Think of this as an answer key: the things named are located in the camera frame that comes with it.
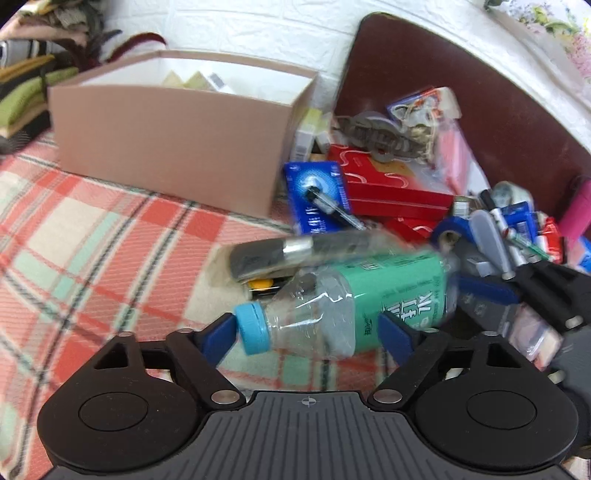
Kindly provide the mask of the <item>green label plastic bottle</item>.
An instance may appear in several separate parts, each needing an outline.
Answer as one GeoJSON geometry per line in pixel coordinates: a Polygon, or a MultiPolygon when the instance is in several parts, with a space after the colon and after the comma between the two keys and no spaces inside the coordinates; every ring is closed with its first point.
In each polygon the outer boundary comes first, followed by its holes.
{"type": "Polygon", "coordinates": [[[456,309],[459,269],[454,254],[433,249],[301,269],[269,302],[235,307],[243,349],[344,359],[378,347],[382,313],[436,328],[456,309]]]}

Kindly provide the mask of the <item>bagged makeup brush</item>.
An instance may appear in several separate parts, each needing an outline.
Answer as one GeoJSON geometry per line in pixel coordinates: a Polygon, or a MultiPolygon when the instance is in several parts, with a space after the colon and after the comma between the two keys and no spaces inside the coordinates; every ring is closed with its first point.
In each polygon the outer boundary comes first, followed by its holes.
{"type": "Polygon", "coordinates": [[[236,244],[229,249],[228,268],[233,280],[245,282],[270,273],[410,249],[386,230],[342,230],[236,244]]]}

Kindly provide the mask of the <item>black marker pen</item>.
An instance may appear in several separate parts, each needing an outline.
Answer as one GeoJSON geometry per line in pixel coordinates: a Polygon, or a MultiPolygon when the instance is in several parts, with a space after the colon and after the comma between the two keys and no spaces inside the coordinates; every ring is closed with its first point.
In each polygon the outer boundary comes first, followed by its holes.
{"type": "Polygon", "coordinates": [[[315,208],[327,215],[332,221],[338,223],[347,229],[355,229],[359,231],[367,230],[365,223],[356,218],[355,215],[347,212],[341,205],[322,190],[315,186],[309,186],[304,193],[304,198],[308,203],[314,205],[315,208]]]}

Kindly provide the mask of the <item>blue tape roll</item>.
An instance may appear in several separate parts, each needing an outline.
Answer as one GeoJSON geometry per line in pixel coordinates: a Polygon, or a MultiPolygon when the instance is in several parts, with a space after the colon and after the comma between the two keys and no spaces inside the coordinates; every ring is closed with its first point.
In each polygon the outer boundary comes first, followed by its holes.
{"type": "Polygon", "coordinates": [[[449,216],[439,222],[430,235],[430,243],[436,249],[451,249],[460,239],[464,238],[475,245],[476,241],[469,220],[449,216]]]}

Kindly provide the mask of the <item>blue plastic box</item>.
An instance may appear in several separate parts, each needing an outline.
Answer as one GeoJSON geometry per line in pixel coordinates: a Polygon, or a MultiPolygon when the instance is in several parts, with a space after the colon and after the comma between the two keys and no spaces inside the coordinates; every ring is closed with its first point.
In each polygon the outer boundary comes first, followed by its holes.
{"type": "Polygon", "coordinates": [[[501,212],[507,225],[524,238],[534,241],[538,236],[536,212],[527,201],[502,207],[501,212]]]}

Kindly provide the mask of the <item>pink cylinder bottle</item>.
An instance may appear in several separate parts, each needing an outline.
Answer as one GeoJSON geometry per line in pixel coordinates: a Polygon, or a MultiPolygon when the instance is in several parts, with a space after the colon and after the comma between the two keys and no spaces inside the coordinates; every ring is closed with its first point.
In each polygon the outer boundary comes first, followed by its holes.
{"type": "Polygon", "coordinates": [[[558,222],[562,235],[576,241],[590,227],[590,178],[581,177],[567,209],[558,222]]]}

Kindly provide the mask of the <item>red gift box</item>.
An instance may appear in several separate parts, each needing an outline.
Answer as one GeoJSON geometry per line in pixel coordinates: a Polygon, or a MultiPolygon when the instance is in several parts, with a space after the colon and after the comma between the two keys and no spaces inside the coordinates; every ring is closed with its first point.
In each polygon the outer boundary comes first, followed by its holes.
{"type": "Polygon", "coordinates": [[[375,161],[370,153],[334,145],[329,160],[339,164],[353,214],[362,217],[442,219],[454,192],[415,161],[375,161]]]}

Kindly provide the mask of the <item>pink zip bag pack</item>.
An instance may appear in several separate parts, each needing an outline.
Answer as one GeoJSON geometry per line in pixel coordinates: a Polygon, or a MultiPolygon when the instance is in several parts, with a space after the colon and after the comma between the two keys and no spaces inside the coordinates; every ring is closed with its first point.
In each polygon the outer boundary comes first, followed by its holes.
{"type": "Polygon", "coordinates": [[[447,119],[438,127],[435,153],[437,166],[446,184],[456,195],[478,194],[490,188],[456,120],[447,119]]]}

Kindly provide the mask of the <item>plaid tablecloth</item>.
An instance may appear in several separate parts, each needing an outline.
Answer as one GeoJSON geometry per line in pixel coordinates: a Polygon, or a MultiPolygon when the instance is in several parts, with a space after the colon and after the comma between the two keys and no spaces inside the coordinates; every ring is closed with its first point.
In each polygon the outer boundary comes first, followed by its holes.
{"type": "Polygon", "coordinates": [[[249,218],[67,173],[51,133],[1,159],[1,475],[36,479],[44,401],[111,336],[200,329],[239,302],[214,301],[222,246],[283,236],[284,199],[249,218]]]}

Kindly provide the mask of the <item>blue medicine box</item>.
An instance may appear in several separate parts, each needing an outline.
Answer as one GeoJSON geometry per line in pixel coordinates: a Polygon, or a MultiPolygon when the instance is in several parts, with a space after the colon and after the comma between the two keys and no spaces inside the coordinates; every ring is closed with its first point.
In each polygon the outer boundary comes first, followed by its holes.
{"type": "Polygon", "coordinates": [[[283,174],[297,234],[332,233],[349,228],[342,213],[349,214],[351,208],[337,162],[287,162],[283,174]]]}

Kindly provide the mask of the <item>brown hair claw clip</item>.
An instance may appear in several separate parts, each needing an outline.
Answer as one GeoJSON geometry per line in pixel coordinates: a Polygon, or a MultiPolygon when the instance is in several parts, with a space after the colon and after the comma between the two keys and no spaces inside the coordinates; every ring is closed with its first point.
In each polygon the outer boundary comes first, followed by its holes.
{"type": "Polygon", "coordinates": [[[382,113],[369,111],[355,116],[339,115],[335,122],[349,146],[369,152],[377,162],[426,159],[426,147],[405,133],[400,122],[382,113]]]}

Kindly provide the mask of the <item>pink cardboard box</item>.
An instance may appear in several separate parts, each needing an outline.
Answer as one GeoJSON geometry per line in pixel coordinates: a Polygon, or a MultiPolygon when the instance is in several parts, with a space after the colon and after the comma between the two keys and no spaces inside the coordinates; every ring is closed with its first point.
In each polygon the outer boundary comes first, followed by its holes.
{"type": "Polygon", "coordinates": [[[317,74],[160,50],[50,88],[62,169],[253,217],[270,213],[317,74]]]}

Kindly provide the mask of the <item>white yellow medicine box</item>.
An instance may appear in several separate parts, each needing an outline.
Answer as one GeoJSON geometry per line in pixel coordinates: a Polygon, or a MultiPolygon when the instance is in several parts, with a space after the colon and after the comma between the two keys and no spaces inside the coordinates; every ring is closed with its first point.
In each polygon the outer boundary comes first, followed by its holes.
{"type": "Polygon", "coordinates": [[[294,142],[291,146],[290,161],[304,162],[311,156],[317,135],[318,124],[322,120],[322,111],[317,108],[308,108],[301,119],[300,125],[294,133],[294,142]]]}

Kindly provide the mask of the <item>pile of folded clothes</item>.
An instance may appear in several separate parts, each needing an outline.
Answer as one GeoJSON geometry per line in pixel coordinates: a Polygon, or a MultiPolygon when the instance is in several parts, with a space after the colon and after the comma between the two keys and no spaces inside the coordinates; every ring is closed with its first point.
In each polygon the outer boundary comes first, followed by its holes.
{"type": "Polygon", "coordinates": [[[165,40],[134,35],[102,59],[102,48],[121,34],[104,24],[105,1],[28,1],[1,27],[1,153],[25,148],[49,129],[51,87],[111,63],[135,47],[165,40]]]}

